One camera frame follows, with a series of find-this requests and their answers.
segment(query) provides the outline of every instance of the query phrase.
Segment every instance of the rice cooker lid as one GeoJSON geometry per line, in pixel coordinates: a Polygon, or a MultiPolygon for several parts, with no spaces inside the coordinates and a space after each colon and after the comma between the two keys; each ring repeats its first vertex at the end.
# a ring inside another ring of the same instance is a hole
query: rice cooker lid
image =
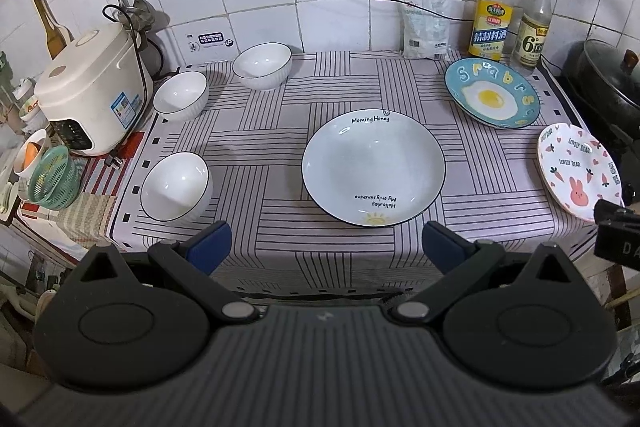
{"type": "Polygon", "coordinates": [[[35,94],[42,101],[48,94],[65,88],[73,89],[71,84],[77,80],[83,84],[91,82],[104,68],[94,71],[96,68],[92,66],[105,55],[115,56],[128,40],[129,33],[120,23],[109,23],[85,33],[53,59],[40,75],[35,94]]]}

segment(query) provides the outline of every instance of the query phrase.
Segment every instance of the bunny print plate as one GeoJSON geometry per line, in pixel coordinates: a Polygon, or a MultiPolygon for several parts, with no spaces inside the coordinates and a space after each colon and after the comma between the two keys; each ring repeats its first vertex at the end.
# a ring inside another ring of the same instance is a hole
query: bunny print plate
{"type": "Polygon", "coordinates": [[[570,214],[593,223],[599,199],[624,206],[618,169],[588,131],[566,123],[550,125],[540,134],[537,158],[546,187],[570,214]]]}

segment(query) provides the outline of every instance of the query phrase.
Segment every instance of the plastic basket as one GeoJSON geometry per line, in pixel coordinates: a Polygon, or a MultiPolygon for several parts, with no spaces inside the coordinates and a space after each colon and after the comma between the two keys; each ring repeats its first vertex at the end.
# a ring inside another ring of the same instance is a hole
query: plastic basket
{"type": "Polygon", "coordinates": [[[78,195],[80,176],[64,145],[42,157],[29,180],[29,200],[49,210],[69,206],[78,195]]]}

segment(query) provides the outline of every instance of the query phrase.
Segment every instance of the pot handle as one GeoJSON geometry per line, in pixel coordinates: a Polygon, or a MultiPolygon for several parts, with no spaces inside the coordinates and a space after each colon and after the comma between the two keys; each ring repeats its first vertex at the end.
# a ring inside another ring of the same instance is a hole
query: pot handle
{"type": "Polygon", "coordinates": [[[620,69],[625,74],[631,74],[634,68],[638,64],[638,55],[632,50],[627,50],[625,52],[625,58],[622,59],[622,63],[620,64],[620,69]]]}

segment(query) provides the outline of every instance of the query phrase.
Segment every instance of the plastic bottle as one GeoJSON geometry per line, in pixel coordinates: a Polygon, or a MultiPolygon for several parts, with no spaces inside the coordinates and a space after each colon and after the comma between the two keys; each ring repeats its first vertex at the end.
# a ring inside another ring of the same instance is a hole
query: plastic bottle
{"type": "Polygon", "coordinates": [[[511,68],[527,76],[536,68],[551,24],[551,0],[530,0],[525,7],[518,39],[511,54],[511,68]]]}
{"type": "Polygon", "coordinates": [[[500,60],[515,0],[478,0],[469,53],[500,60]]]}

